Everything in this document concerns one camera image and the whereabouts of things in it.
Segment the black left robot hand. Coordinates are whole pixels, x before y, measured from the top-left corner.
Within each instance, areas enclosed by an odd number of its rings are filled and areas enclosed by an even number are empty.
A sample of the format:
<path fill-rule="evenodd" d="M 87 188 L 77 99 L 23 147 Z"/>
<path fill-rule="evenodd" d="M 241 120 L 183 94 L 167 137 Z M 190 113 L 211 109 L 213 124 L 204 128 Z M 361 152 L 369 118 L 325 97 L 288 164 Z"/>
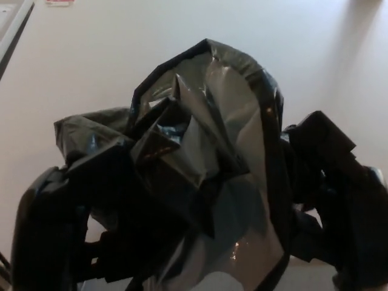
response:
<path fill-rule="evenodd" d="M 74 290 L 77 283 L 133 278 L 161 267 L 188 223 L 151 197 L 117 139 L 39 176 L 23 194 L 11 255 L 14 290 Z"/>

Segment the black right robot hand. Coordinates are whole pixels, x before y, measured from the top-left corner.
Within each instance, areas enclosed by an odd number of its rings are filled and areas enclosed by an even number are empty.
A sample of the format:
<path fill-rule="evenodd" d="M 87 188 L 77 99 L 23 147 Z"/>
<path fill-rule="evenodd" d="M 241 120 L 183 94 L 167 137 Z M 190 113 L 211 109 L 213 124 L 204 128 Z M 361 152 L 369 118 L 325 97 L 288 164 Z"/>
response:
<path fill-rule="evenodd" d="M 323 112 L 282 134 L 293 195 L 291 254 L 334 266 L 338 290 L 387 284 L 387 184 Z"/>

